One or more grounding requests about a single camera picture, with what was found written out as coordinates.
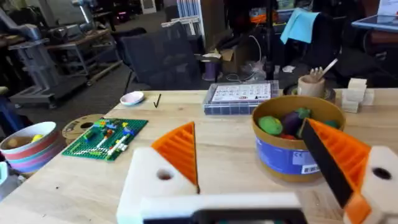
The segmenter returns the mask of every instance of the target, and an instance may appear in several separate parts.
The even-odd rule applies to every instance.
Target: small white dish
[[[144,99],[144,93],[141,91],[134,91],[132,93],[128,93],[122,98],[120,98],[120,103],[125,105],[125,106],[132,106],[135,105],[139,102],[141,102]]]

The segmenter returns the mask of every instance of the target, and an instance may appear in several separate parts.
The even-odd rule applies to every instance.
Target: blue cloth
[[[301,8],[295,8],[280,36],[281,41],[286,44],[287,39],[291,38],[311,43],[313,22],[318,14],[319,12],[308,12]]]

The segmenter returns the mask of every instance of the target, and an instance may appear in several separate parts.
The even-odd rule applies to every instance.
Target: yellow object
[[[33,139],[32,139],[31,142],[36,142],[37,140],[41,139],[42,137],[43,137],[42,134],[36,134],[36,135],[33,137]]]

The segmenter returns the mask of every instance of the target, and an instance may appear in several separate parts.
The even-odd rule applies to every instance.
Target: stacked bowl
[[[43,122],[24,128],[3,140],[0,151],[11,167],[21,173],[39,170],[54,158],[66,146],[54,122]],[[43,135],[31,142],[35,135]],[[17,142],[17,147],[10,148],[10,142]]]

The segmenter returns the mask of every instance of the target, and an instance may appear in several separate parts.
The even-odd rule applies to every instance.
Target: green ball
[[[283,126],[277,118],[265,116],[259,119],[259,127],[268,134],[278,135],[282,133]]]

